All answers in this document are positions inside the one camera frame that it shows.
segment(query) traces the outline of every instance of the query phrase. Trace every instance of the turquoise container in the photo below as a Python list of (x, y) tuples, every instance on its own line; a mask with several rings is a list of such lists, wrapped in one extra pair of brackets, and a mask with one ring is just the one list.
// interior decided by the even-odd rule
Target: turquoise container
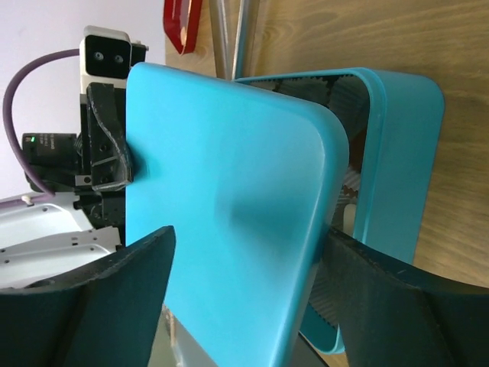
[(299, 331), (321, 352), (345, 348), (341, 325), (307, 301), (348, 132), (326, 107), (247, 85), (336, 76), (359, 78), (369, 98), (354, 237), (410, 263), (444, 111), (433, 81), (364, 68), (235, 82), (146, 63), (131, 71), (127, 243), (175, 226), (165, 304), (217, 365), (287, 365)]
[[(370, 99), (368, 130), (353, 236), (386, 255), (412, 263), (436, 155), (445, 102), (430, 79), (351, 68), (246, 78), (356, 76)], [(301, 333), (321, 352), (344, 352), (335, 330), (308, 305)]]

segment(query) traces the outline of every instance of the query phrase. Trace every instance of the metal pole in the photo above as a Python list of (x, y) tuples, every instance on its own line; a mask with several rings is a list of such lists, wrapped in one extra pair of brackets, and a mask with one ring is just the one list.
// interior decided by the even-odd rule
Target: metal pole
[(214, 45), (215, 74), (218, 78), (231, 80), (229, 60), (229, 36), (226, 24), (225, 0), (209, 0), (212, 43)]
[(251, 56), (253, 54), (254, 32), (259, 8), (260, 0), (241, 0), (239, 5), (232, 79), (251, 75)]

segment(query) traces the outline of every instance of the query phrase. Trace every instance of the white wall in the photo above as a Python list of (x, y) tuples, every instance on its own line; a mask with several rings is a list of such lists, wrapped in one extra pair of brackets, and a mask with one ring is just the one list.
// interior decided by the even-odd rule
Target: white wall
[[(86, 25), (119, 29), (149, 46), (147, 61), (164, 63), (164, 0), (2, 0), (0, 96), (13, 75), (50, 52), (77, 48)], [(24, 132), (79, 132), (79, 67), (72, 57), (34, 71), (14, 100)], [(30, 191), (0, 126), (0, 199)]]

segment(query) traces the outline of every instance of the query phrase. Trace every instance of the wooden surface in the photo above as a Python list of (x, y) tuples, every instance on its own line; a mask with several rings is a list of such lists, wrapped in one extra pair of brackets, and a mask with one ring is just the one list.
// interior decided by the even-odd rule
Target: wooden surface
[[(235, 28), (238, 1), (228, 8)], [(168, 41), (167, 64), (213, 75), (212, 58), (205, 0), (196, 52), (181, 57)], [(489, 0), (263, 0), (253, 65), (255, 75), (362, 66), (434, 79), (446, 111), (415, 265), (489, 287)]]

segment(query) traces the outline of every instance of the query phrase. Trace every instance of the camera lens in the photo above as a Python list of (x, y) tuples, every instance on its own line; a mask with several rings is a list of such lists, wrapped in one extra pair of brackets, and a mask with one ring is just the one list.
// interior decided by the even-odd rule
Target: camera lens
[(93, 57), (95, 58), (95, 60), (97, 61), (102, 61), (104, 60), (104, 54), (102, 52), (95, 52), (93, 54)]

